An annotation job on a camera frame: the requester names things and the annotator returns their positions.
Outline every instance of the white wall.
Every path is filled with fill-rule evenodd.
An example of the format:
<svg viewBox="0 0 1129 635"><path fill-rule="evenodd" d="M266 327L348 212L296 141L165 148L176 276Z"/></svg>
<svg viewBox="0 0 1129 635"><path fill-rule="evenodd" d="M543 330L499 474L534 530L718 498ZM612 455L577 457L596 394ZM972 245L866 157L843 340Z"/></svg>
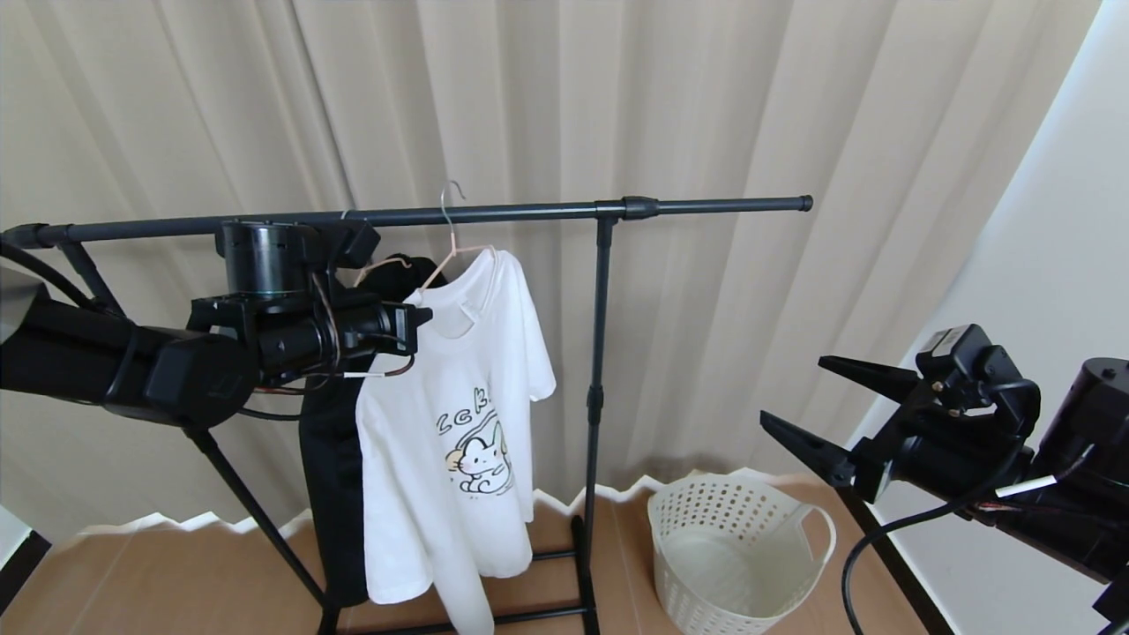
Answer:
<svg viewBox="0 0 1129 635"><path fill-rule="evenodd" d="M1042 388L1041 437L1082 363L1129 358L1129 2L1108 1L964 270L911 350L975 322ZM911 356L902 366L913 367ZM892 412L879 403L869 434ZM904 484L879 520L937 504ZM964 635L1095 633L1103 586L978 523L894 534Z"/></svg>
<svg viewBox="0 0 1129 635"><path fill-rule="evenodd" d="M24 521L0 505L0 566L16 553L30 531Z"/></svg>

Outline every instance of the black baseboard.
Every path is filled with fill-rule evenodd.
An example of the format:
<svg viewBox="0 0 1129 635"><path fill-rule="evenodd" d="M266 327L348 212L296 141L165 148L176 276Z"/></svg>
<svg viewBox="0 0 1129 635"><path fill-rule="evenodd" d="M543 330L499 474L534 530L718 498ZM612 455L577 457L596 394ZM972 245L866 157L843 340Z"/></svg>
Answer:
<svg viewBox="0 0 1129 635"><path fill-rule="evenodd" d="M835 489L835 492L842 499L843 505L847 505L851 515L855 516L855 522L863 528L863 533L868 533L879 527L878 520L874 517L874 513L870 512L870 508L866 506L866 503L858 495L850 489ZM902 554L898 550L898 547L894 547L894 543L890 541L890 537L883 537L875 542L874 550L878 553L882 563L890 569L894 582L902 590L902 593L905 594L905 599L910 601L913 612L918 615L929 635L956 635L953 627L949 626L948 620L945 619L940 609L933 601L933 598L926 592L925 586L921 586L921 581L913 575L909 565L905 564L905 559L902 558Z"/></svg>
<svg viewBox="0 0 1129 635"><path fill-rule="evenodd" d="M32 577L32 572L40 565L43 556L47 555L50 548L51 542L33 530L24 539L24 543L5 563L3 568L0 569L0 615L8 610L8 604L23 589L27 579Z"/></svg>

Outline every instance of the black garment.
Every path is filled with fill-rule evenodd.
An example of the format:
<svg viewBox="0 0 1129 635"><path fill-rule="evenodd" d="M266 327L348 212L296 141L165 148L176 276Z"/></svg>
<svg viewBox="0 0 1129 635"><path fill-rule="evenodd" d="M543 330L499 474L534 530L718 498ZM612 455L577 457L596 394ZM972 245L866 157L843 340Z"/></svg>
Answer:
<svg viewBox="0 0 1129 635"><path fill-rule="evenodd" d="M402 302L435 271L427 258L395 254L412 263L392 262L373 270L361 288L390 302ZM432 287L446 285L443 273ZM364 372L371 355L342 363L342 371ZM365 519L361 494L360 441L357 437L357 395L362 380L331 379L301 402L298 441L306 472L306 490L314 515L317 551L325 571L326 594L340 607L368 600L365 584Z"/></svg>

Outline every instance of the curtain fold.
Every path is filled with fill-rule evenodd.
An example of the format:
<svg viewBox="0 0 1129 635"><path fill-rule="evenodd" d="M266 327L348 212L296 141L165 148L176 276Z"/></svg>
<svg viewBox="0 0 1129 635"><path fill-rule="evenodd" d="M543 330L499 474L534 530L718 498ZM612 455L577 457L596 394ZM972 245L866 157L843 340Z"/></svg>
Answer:
<svg viewBox="0 0 1129 635"><path fill-rule="evenodd" d="M759 410L854 432L872 397L816 359L901 358L1096 7L6 2L0 214L8 227L432 206L447 179L471 205L811 193L807 214L622 223L612 252L599 480L791 470ZM594 226L458 233L525 268L559 379L535 406L536 485L571 499ZM380 234L378 258L445 254L443 227ZM89 250L139 323L183 325L192 297L225 289L208 240ZM275 521L306 506L295 426L236 417L216 434ZM10 393L0 496L52 540L154 511L245 515L175 429Z"/></svg>

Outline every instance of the clothing rack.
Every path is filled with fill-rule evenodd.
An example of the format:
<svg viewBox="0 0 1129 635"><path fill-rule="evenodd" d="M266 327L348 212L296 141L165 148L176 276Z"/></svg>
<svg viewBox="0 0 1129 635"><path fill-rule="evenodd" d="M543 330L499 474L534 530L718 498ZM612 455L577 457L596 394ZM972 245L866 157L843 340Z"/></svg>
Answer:
<svg viewBox="0 0 1129 635"><path fill-rule="evenodd" d="M455 207L446 210L450 223L501 223L524 220L596 220L596 285L594 301L594 324L592 337L592 382L588 386L588 453L584 489L584 515L571 521L572 548L537 553L533 560L574 558L580 598L572 606L527 611L495 617L496 624L510 624L534 619L546 619L568 615L579 615L584 620L586 635L598 635L596 597L592 584L592 541L595 523L596 458L599 446L599 421L604 407L604 336L607 324L607 288L611 273L612 228L620 220L641 220L655 216L744 212L744 211L807 211L812 209L809 195L772 199L721 199L697 201L659 201L644 197L625 197L620 200L586 203L539 203L505 206ZM348 217L366 220L375 227L444 225L447 218L439 208L386 209L373 211L347 210L326 212L299 212L256 216L209 216L195 218L164 218L154 220L126 220L119 223L93 223L86 225L21 225L3 233L3 238L24 249L46 249L58 246L90 290L107 306L121 312L121 305L97 267L82 247L93 241L116 241L126 238L152 238L163 236L190 236L213 234L225 220L273 221L273 223L326 223ZM317 585L309 571L287 545L278 528L254 495L228 462L215 437L207 429L185 429L196 447L208 458L216 471L246 507L263 533L294 571L322 608L322 620L317 635L334 635L341 607L335 606ZM432 624L411 628L371 632L366 635L422 635L453 630L450 624Z"/></svg>

